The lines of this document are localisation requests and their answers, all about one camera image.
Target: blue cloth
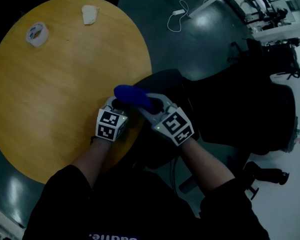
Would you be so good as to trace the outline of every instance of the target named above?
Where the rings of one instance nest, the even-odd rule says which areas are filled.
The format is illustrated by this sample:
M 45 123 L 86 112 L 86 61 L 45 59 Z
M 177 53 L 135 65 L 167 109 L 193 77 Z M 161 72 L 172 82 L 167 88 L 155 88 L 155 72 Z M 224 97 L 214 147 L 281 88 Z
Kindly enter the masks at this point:
M 148 111 L 152 111 L 154 109 L 154 105 L 146 95 L 147 93 L 149 93 L 149 91 L 126 84 L 121 84 L 114 88 L 114 96 L 119 101 L 131 106 L 143 107 Z

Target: white table leg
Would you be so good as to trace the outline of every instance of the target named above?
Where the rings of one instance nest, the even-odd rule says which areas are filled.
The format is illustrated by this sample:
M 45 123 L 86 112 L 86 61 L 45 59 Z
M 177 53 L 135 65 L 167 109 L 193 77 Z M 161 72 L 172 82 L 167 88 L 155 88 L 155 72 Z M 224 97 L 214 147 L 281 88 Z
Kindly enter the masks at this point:
M 199 6 L 197 9 L 195 9 L 193 12 L 189 14 L 190 18 L 193 18 L 197 13 L 201 12 L 204 8 L 211 5 L 214 1 L 217 0 L 206 0 L 201 6 Z

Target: white cable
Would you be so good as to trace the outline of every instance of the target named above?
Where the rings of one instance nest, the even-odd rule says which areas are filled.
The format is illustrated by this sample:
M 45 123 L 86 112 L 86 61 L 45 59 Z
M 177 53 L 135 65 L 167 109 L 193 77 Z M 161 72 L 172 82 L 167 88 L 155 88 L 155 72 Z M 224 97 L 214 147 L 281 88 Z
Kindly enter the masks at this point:
M 175 32 L 175 33 L 178 33 L 178 32 L 181 31 L 181 19 L 182 19 L 184 16 L 186 16 L 186 15 L 189 17 L 189 15 L 188 15 L 189 6 L 188 6 L 188 4 L 186 3 L 186 1 L 180 0 L 179 3 L 180 3 L 180 5 L 182 6 L 182 8 L 185 10 L 185 14 L 182 15 L 182 16 L 180 17 L 180 19 L 179 19 L 180 29 L 179 29 L 178 31 L 175 31 L 175 30 L 172 30 L 172 29 L 169 27 L 169 21 L 170 21 L 171 17 L 174 16 L 173 14 L 170 15 L 170 17 L 169 17 L 169 19 L 168 19 L 168 22 L 167 22 L 167 24 L 166 24 L 168 30 L 170 30 L 170 31 L 172 31 L 172 32 Z

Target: black sleeve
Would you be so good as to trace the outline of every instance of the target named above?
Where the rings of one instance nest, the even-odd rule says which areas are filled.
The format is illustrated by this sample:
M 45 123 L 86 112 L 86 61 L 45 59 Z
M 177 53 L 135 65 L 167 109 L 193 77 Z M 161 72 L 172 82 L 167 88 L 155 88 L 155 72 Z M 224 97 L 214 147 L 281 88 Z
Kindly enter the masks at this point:
M 208 239 L 269 239 L 237 179 L 207 194 L 200 217 Z
M 92 189 L 81 171 L 69 165 L 46 183 L 35 205 L 23 240 L 73 237 L 83 221 Z

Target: forearm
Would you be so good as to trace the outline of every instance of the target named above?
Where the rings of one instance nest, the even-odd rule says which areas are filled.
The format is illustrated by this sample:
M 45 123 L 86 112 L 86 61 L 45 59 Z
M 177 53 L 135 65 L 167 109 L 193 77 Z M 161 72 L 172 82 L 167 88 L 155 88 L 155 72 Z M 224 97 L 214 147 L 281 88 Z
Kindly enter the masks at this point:
M 100 173 L 101 166 L 110 150 L 112 142 L 103 138 L 96 138 L 90 148 L 72 163 L 85 176 L 89 185 L 93 187 Z
M 181 149 L 182 159 L 204 194 L 235 178 L 222 162 L 201 147 L 193 138 L 186 140 L 181 145 Z

